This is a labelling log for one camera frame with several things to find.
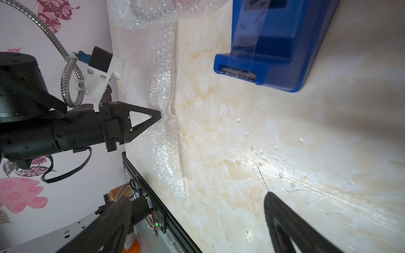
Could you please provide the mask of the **blue tape dispenser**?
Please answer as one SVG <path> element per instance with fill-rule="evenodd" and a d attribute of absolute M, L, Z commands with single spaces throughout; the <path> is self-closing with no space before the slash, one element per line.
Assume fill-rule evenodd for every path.
<path fill-rule="evenodd" d="M 339 1 L 233 1 L 231 51 L 218 74 L 286 92 L 306 82 Z"/>

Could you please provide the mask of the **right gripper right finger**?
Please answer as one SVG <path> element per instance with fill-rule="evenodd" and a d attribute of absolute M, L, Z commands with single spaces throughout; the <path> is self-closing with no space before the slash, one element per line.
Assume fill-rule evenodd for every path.
<path fill-rule="evenodd" d="M 265 196 L 264 213 L 276 253 L 295 253 L 294 246 L 302 253 L 342 252 L 272 192 Z"/>

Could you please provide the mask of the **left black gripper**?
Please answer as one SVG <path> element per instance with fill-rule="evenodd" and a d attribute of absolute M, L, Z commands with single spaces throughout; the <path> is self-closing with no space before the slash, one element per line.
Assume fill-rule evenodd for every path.
<path fill-rule="evenodd" d="M 108 152 L 131 142 L 161 119 L 161 112 L 112 102 L 99 112 L 74 109 L 60 119 L 31 119 L 1 124 L 1 156 L 28 169 L 38 157 L 105 143 Z"/>

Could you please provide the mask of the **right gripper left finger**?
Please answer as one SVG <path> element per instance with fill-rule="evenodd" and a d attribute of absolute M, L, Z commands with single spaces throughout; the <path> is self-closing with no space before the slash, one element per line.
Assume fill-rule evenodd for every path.
<path fill-rule="evenodd" d="M 122 253 L 123 215 L 120 204 L 111 204 L 76 238 L 58 250 L 59 253 Z"/>

